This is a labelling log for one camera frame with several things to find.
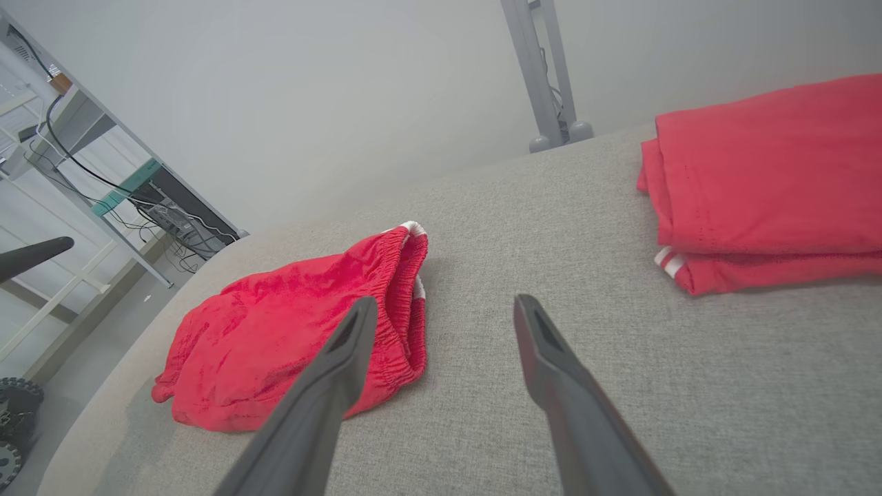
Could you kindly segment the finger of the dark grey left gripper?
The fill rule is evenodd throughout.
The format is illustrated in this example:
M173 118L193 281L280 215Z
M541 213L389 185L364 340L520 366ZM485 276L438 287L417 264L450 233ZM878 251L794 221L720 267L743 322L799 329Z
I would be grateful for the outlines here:
M75 241L73 238L62 236L62 238L53 238L38 242L38 244L26 245L12 251L2 252L1 282L5 283L7 280L28 272L32 268L51 260L51 258L69 251L74 245Z

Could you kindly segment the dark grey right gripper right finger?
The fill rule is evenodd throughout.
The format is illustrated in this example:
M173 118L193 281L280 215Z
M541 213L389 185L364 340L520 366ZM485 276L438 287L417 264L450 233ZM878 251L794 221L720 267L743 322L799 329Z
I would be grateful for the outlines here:
M673 495L651 456L545 312L514 298L527 392L548 420L566 495Z

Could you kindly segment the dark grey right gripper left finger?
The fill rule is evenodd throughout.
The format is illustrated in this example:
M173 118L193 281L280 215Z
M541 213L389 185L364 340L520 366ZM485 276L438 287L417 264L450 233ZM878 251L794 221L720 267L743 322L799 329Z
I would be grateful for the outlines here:
M253 436L216 495L322 495L340 427L361 398L378 323L372 296L333 335Z

